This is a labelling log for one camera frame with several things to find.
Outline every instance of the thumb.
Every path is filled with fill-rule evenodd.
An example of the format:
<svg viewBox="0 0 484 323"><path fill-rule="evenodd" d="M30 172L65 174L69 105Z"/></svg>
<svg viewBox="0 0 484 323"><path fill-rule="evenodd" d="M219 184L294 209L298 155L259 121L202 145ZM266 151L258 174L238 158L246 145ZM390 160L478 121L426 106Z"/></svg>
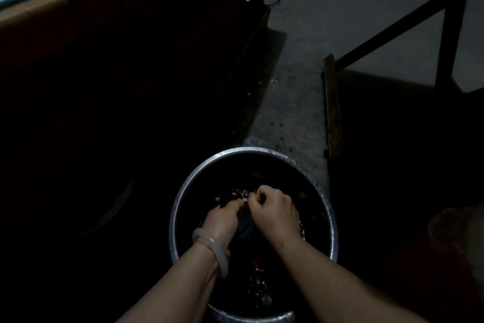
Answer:
<svg viewBox="0 0 484 323"><path fill-rule="evenodd" d="M262 209L262 206L257 200L257 196L255 193L249 194L249 198L247 199L247 202L249 203L251 214L254 214L255 212L258 212L260 209Z"/></svg>

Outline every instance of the white jade bangle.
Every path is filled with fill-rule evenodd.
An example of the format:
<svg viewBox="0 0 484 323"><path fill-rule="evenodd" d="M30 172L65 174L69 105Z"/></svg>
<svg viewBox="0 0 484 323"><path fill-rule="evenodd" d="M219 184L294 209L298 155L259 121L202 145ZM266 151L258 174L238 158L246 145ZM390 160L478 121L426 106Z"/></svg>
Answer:
<svg viewBox="0 0 484 323"><path fill-rule="evenodd" d="M193 242L195 243L198 239L202 239L204 242L208 244L212 252L214 252L215 257L218 260L218 264L220 266L220 278L225 278L228 275L228 260L225 256L225 252L222 249L221 245L218 244L209 233L204 228L196 228L193 231Z"/></svg>

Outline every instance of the concrete floor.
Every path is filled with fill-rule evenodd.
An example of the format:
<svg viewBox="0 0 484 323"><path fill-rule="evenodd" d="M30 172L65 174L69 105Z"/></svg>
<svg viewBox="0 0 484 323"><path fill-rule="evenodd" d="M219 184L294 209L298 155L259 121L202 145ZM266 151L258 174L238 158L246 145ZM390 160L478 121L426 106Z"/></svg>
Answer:
<svg viewBox="0 0 484 323"><path fill-rule="evenodd" d="M341 57L428 0L281 0L269 19L269 82L246 145L277 149L328 191L322 81L324 57ZM464 92L484 86L480 28L484 0L468 0L454 76ZM432 85L443 12L356 62L350 69Z"/></svg>

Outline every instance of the person's right arm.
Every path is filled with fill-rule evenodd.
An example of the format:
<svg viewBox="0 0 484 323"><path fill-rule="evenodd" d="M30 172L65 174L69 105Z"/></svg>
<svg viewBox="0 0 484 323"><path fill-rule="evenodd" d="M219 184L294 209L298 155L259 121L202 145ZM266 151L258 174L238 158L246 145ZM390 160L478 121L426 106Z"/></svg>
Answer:
<svg viewBox="0 0 484 323"><path fill-rule="evenodd" d="M258 202L265 194L264 205ZM382 299L353 273L300 237L299 213L291 198L262 185L249 196L252 217L322 323L425 323L422 317Z"/></svg>

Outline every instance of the person's right hand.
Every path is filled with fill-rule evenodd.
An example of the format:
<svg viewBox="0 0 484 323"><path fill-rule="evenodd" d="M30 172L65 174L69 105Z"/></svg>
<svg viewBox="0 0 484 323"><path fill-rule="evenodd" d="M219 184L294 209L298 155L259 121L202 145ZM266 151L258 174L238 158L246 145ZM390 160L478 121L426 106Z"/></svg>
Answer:
<svg viewBox="0 0 484 323"><path fill-rule="evenodd" d="M263 205L259 203L261 194L266 196ZM291 198L279 189L261 185L257 194L249 195L248 202L254 222L276 251L284 248L286 240L301 238L299 212Z"/></svg>

